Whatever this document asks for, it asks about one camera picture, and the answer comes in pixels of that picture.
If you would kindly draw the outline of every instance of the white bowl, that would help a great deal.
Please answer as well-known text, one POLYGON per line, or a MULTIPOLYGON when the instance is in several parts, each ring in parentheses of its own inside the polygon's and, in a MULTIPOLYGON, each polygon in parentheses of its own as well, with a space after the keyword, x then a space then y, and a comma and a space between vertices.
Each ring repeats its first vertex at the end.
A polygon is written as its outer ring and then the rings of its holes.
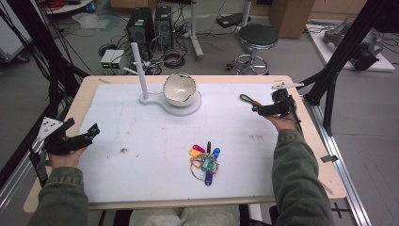
POLYGON ((198 95, 196 81, 187 73, 171 74, 164 84, 164 94, 171 105, 191 105, 198 95))

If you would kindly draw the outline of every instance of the hand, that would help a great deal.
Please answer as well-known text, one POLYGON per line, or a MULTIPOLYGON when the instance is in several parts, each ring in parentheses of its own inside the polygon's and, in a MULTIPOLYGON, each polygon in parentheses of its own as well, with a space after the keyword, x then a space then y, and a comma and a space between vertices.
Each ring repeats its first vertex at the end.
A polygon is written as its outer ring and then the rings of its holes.
POLYGON ((296 124, 294 122, 294 117, 290 113, 284 118, 275 115, 275 116, 265 116, 266 119, 271 121, 274 126, 276 126, 277 131, 285 130, 285 129, 292 129, 292 130, 297 130, 296 124))
POLYGON ((49 153, 50 165, 52 169, 54 170, 62 167, 77 168, 80 155, 82 155, 86 148, 87 147, 66 155, 55 155, 49 153))

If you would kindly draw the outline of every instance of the gray pants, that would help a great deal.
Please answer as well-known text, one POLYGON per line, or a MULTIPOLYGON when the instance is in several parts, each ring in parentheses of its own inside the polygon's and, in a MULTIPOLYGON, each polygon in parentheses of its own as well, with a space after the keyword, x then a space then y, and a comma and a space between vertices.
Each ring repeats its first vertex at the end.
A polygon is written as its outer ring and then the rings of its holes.
POLYGON ((240 225, 238 205, 135 210, 130 226, 240 225))

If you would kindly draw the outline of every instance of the person's left hand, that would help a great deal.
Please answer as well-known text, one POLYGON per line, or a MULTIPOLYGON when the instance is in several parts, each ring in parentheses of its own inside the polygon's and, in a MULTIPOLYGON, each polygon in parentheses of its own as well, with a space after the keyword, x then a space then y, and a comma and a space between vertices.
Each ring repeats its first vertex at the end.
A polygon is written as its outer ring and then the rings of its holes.
POLYGON ((80 155, 82 155, 86 148, 87 147, 66 155, 55 155, 48 153, 52 169, 54 170, 62 167, 77 168, 80 155))

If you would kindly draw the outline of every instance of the green sweater sleeve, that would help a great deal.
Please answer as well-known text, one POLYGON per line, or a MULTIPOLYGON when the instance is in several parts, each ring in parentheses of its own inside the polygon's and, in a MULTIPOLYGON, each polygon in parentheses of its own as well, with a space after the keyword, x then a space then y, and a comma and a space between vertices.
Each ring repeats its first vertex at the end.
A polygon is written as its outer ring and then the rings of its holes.
POLYGON ((28 222, 32 225, 87 225, 88 197, 83 173, 75 168, 54 169, 39 193, 39 205, 28 222))
POLYGON ((279 132, 272 170, 277 225, 334 225, 313 151, 295 130, 279 132))

